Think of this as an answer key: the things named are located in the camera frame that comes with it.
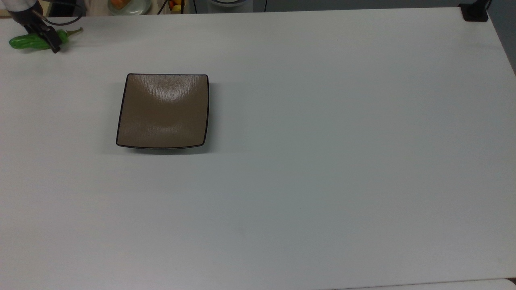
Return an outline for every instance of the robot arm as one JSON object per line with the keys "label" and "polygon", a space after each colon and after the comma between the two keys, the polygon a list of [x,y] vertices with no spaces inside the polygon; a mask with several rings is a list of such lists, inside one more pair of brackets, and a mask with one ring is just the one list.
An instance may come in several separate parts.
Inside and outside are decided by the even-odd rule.
{"label": "robot arm", "polygon": [[52,52],[57,53],[62,44],[56,30],[43,21],[43,8],[37,0],[0,0],[14,21],[20,23],[28,33],[36,33],[46,41]]}

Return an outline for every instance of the gray floor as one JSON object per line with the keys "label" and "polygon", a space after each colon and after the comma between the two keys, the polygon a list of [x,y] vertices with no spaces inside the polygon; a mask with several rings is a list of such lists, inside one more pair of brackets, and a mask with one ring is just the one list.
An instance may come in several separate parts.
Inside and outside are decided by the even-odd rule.
{"label": "gray floor", "polygon": [[[474,0],[267,0],[267,12],[344,9],[457,7]],[[206,0],[196,0],[199,13],[206,13]],[[253,0],[255,12],[263,11],[265,0]],[[493,0],[489,15],[505,52],[516,72],[516,0]]]}

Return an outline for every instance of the green pepper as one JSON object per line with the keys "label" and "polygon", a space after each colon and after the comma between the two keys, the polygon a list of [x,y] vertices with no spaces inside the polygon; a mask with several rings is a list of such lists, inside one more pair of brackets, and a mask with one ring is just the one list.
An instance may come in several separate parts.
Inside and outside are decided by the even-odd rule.
{"label": "green pepper", "polygon": [[[57,35],[59,35],[59,38],[63,42],[63,44],[67,43],[69,41],[68,37],[70,35],[76,34],[83,31],[83,28],[79,28],[77,30],[72,31],[64,31],[62,29],[57,31]],[[40,38],[36,33],[16,36],[15,38],[9,40],[9,45],[17,50],[22,49],[49,49],[50,46],[48,43],[46,43],[42,38]]]}

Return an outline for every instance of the white table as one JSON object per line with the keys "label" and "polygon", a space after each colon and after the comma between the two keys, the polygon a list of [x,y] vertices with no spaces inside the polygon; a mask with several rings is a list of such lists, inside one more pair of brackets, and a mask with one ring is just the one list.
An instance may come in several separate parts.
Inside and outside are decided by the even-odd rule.
{"label": "white table", "polygon": [[367,290],[515,290],[516,286],[509,280],[481,280],[452,283],[434,283],[388,287],[372,287]]}
{"label": "white table", "polygon": [[[516,276],[516,78],[458,8],[0,21],[1,289]],[[128,73],[210,77],[205,146],[117,147]]]}

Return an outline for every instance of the square plate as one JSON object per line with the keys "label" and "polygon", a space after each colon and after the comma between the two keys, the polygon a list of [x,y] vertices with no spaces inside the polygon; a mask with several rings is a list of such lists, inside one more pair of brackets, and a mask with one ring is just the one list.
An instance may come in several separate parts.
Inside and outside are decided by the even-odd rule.
{"label": "square plate", "polygon": [[117,145],[176,149],[204,144],[208,127],[207,75],[128,74]]}

